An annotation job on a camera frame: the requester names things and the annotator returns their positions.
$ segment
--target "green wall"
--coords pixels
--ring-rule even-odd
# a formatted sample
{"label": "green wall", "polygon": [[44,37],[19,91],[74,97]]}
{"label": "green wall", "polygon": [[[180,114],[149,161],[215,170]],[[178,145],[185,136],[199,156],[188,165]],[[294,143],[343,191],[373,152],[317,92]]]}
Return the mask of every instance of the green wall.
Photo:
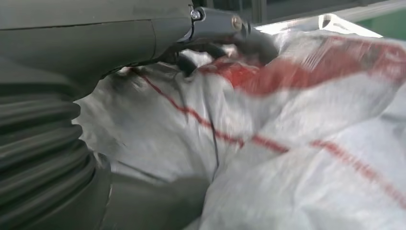
{"label": "green wall", "polygon": [[356,22],[382,36],[406,40],[406,10]]}

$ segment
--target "red marking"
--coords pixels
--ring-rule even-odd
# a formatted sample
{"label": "red marking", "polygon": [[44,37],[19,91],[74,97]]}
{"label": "red marking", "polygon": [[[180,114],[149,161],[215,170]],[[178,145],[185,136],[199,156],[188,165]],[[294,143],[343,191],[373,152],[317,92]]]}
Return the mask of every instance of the red marking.
{"label": "red marking", "polygon": [[341,160],[343,163],[351,166],[356,172],[360,173],[364,178],[371,182],[377,183],[382,190],[399,204],[402,209],[406,209],[406,197],[402,195],[393,185],[385,180],[376,170],[371,168],[368,164],[363,163],[361,160],[352,156],[344,151],[340,146],[331,141],[313,141],[311,146],[319,147],[329,151],[334,157]]}
{"label": "red marking", "polygon": [[265,146],[271,150],[275,150],[281,153],[286,153],[287,151],[289,151],[289,149],[285,146],[280,145],[279,143],[273,141],[273,140],[269,140],[269,139],[265,139],[263,137],[260,137],[258,135],[255,135],[252,138],[252,141],[256,144]]}
{"label": "red marking", "polygon": [[402,47],[335,36],[296,62],[277,57],[261,68],[241,62],[244,61],[224,57],[199,70],[220,75],[235,89],[255,96],[267,96],[282,89],[307,89],[362,71],[398,84],[406,81],[406,53]]}
{"label": "red marking", "polygon": [[[170,98],[168,95],[166,95],[160,88],[158,88],[156,85],[154,85],[148,78],[146,78],[145,76],[141,76],[141,78],[143,78],[157,93],[159,93],[161,96],[165,97],[172,104],[172,106],[175,109],[177,109],[180,112],[187,113],[187,114],[193,116],[197,120],[197,122],[199,122],[199,124],[201,124],[202,126],[204,126],[206,128],[212,129],[212,125],[211,125],[210,121],[202,118],[197,113],[197,111],[195,111],[194,109],[189,108],[189,107],[181,107],[181,106],[177,105],[172,98]],[[240,148],[242,148],[244,146],[244,140],[242,138],[234,138],[234,137],[228,135],[227,133],[223,133],[218,130],[214,130],[214,135],[219,139],[225,140],[230,143],[238,144],[240,146]],[[262,138],[259,136],[254,136],[253,141],[254,141],[254,143],[263,145],[264,147],[271,149],[273,151],[277,151],[277,152],[281,152],[281,153],[287,152],[286,147],[283,147],[283,146],[279,145],[278,143],[276,143],[275,141],[272,141],[269,139],[265,139],[265,138]]]}

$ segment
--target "woven polypropylene sack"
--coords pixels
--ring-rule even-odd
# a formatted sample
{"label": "woven polypropylene sack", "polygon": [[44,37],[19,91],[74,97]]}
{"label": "woven polypropylene sack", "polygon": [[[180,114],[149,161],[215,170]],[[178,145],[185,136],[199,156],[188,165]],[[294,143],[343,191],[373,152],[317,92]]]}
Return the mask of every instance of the woven polypropylene sack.
{"label": "woven polypropylene sack", "polygon": [[274,42],[266,66],[223,57],[187,79],[164,65],[109,77],[78,102],[82,138],[130,176],[212,181],[201,230],[404,229],[404,44]]}

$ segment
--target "bolt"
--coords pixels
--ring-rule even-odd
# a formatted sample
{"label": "bolt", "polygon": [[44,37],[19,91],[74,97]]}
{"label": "bolt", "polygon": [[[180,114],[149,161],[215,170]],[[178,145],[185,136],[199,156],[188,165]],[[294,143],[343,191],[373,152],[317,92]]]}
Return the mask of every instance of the bolt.
{"label": "bolt", "polygon": [[242,20],[238,16],[233,16],[233,18],[231,19],[231,24],[237,31],[240,31],[242,29]]}
{"label": "bolt", "polygon": [[191,11],[191,17],[193,20],[199,20],[202,18],[202,14],[200,14],[199,11],[194,10],[194,11]]}

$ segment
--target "wrinkled fabric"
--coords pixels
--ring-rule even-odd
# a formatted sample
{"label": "wrinkled fabric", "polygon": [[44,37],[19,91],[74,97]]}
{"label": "wrinkled fabric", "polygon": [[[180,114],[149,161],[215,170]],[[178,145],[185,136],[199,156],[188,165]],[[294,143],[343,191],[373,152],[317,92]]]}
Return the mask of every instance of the wrinkled fabric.
{"label": "wrinkled fabric", "polygon": [[266,66],[155,64],[77,101],[89,148],[152,183],[211,181],[201,230],[406,226],[406,52],[325,31],[273,38]]}

